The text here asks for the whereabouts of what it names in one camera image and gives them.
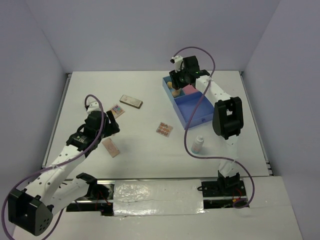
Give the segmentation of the yellow makeup sponge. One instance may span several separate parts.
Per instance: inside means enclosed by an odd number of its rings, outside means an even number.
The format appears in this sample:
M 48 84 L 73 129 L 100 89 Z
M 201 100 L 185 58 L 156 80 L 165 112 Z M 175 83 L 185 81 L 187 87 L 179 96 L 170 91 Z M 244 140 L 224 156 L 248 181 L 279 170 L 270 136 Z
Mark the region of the yellow makeup sponge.
M 167 82 L 167 86 L 168 86 L 169 89 L 172 89 L 173 88 L 172 82 L 171 81 Z

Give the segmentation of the beige makeup sponge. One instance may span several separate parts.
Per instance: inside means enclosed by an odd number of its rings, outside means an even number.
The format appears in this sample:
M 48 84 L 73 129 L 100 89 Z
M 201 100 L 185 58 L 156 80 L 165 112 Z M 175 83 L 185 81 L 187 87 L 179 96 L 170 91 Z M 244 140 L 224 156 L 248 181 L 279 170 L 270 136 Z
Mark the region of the beige makeup sponge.
M 181 89 L 178 89 L 178 90 L 174 90 L 171 92 L 173 98 L 177 98 L 181 95 Z

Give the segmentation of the pink rectangular palette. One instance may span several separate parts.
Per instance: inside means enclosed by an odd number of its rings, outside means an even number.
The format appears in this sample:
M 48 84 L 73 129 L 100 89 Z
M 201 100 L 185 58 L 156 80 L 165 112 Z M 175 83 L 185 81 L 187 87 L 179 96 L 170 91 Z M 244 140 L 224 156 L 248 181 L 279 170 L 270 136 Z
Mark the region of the pink rectangular palette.
M 120 154 L 120 150 L 117 146 L 113 143 L 113 141 L 108 137 L 102 142 L 105 149 L 108 151 L 112 158 L 116 157 Z

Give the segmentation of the glitter eyeshadow palette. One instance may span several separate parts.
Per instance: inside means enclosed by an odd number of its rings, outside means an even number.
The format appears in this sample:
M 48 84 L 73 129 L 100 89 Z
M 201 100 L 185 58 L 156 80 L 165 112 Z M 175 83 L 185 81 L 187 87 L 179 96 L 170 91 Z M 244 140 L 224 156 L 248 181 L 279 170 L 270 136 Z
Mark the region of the glitter eyeshadow palette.
M 113 105 L 109 110 L 112 112 L 115 119 L 125 112 L 125 110 L 121 108 L 118 104 Z

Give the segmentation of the gold rectangular palette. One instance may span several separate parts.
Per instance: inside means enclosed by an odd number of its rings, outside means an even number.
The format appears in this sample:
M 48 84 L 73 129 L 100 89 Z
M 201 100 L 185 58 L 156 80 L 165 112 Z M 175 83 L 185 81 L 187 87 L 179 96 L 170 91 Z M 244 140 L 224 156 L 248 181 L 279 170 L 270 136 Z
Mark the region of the gold rectangular palette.
M 119 101 L 125 105 L 128 105 L 136 109 L 140 109 L 143 104 L 143 101 L 125 94 L 121 96 Z

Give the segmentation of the orange eyeshadow palette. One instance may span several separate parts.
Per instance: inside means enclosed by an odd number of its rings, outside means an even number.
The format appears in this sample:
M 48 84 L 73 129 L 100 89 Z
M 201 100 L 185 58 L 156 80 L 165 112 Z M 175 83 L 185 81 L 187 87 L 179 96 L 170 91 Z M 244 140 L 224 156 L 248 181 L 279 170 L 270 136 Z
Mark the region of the orange eyeshadow palette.
M 169 137 L 170 136 L 170 133 L 172 132 L 173 130 L 173 127 L 171 125 L 168 125 L 164 122 L 161 122 L 158 126 L 158 128 L 156 129 L 156 132 L 162 136 L 165 136 L 165 137 Z

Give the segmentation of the small white pink bottle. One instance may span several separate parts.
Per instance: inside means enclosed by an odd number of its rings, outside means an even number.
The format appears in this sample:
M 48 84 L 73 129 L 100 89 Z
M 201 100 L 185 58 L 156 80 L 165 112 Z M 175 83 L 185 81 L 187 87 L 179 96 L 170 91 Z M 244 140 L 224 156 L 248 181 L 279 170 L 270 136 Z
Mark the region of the small white pink bottle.
M 191 151 L 194 154 L 198 154 L 202 149 L 203 143 L 204 143 L 203 136 L 198 135 L 193 141 L 193 144 L 192 144 L 192 147 L 191 147 Z

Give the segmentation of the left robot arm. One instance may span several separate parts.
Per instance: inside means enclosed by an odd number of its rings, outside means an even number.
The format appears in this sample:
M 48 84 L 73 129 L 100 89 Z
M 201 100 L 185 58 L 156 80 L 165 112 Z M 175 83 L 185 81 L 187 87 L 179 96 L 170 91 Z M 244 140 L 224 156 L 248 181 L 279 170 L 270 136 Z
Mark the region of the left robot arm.
M 92 111 L 66 141 L 48 170 L 38 173 L 24 189 L 14 188 L 8 195 L 8 220 L 34 236 L 43 234 L 54 215 L 77 198 L 93 199 L 98 194 L 97 179 L 78 174 L 63 185 L 67 176 L 94 151 L 102 139 L 120 131 L 109 110 Z

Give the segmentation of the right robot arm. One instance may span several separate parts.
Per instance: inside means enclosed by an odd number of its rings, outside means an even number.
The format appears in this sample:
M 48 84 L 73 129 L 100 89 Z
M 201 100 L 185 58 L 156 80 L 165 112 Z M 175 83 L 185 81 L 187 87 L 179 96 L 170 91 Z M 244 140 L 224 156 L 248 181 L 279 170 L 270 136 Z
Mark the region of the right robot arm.
M 237 142 L 244 127 L 243 105 L 240 97 L 231 96 L 212 80 L 213 73 L 200 69 L 196 56 L 182 57 L 174 55 L 170 62 L 174 70 L 169 72 L 172 87 L 179 90 L 193 86 L 202 95 L 191 112 L 185 127 L 188 132 L 193 117 L 203 99 L 213 107 L 212 128 L 221 141 L 221 148 L 226 156 L 221 157 L 218 167 L 217 189 L 221 195 L 228 196 L 240 185 L 240 165 L 237 157 Z

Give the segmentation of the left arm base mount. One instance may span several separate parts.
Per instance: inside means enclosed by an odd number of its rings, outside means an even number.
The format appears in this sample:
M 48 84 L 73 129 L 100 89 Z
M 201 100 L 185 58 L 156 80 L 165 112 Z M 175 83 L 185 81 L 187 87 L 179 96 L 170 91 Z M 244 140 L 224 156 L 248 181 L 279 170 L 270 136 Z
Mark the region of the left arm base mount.
M 77 178 L 88 182 L 89 187 L 86 195 L 77 198 L 66 207 L 66 212 L 97 212 L 102 216 L 113 216 L 115 184 L 97 180 L 86 173 L 79 174 Z

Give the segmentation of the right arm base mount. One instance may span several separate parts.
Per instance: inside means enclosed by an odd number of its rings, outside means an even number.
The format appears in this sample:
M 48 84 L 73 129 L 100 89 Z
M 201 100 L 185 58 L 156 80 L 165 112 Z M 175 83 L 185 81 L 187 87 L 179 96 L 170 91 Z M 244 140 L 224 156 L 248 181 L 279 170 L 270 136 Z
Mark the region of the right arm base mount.
M 201 181 L 197 187 L 202 192 L 204 209 L 246 208 L 247 192 L 240 174 L 224 177 L 218 172 L 216 180 Z

